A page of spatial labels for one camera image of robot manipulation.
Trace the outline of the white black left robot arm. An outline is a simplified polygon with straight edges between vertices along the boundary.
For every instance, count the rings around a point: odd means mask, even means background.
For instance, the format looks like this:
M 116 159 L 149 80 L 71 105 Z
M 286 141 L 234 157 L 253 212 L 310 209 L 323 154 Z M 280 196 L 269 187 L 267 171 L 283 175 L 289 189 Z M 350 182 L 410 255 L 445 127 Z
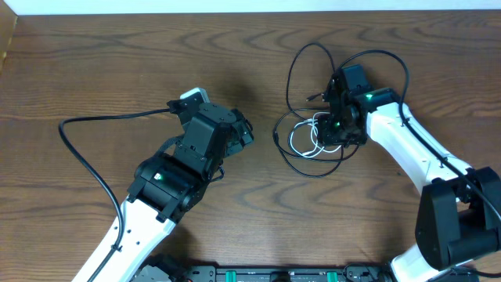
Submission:
M 128 196 L 76 281 L 130 281 L 138 268 L 224 176 L 223 160 L 253 143 L 251 123 L 237 109 L 208 102 L 168 102 L 183 135 L 168 139 L 135 171 Z

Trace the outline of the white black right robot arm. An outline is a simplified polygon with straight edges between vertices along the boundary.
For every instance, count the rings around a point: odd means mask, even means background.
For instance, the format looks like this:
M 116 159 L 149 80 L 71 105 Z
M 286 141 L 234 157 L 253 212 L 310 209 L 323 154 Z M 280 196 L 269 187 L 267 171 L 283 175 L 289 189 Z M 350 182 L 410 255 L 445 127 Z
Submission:
M 500 177 L 475 169 L 423 128 L 393 89 L 375 89 L 356 64 L 335 71 L 323 93 L 330 105 L 316 124 L 322 146 L 381 145 L 420 195 L 416 243 L 390 262 L 381 280 L 477 281 L 469 262 L 500 249 Z

